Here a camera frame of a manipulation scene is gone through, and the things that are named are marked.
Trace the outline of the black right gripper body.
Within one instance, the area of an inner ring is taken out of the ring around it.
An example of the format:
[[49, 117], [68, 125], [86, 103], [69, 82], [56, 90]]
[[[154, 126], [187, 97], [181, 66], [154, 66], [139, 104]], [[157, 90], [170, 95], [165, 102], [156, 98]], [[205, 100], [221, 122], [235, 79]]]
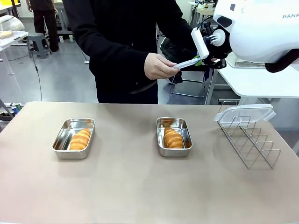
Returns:
[[229, 43], [230, 33], [220, 25], [213, 29], [210, 22], [204, 22], [202, 35], [209, 51], [208, 58], [225, 59], [232, 52]]

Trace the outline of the person right hand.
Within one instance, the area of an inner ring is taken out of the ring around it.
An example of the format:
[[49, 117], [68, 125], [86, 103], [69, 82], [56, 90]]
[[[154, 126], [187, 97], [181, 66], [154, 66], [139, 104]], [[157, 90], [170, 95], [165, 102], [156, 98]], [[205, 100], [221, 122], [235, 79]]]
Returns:
[[149, 53], [144, 62], [144, 73], [150, 80], [167, 79], [179, 72], [175, 65], [160, 54]]

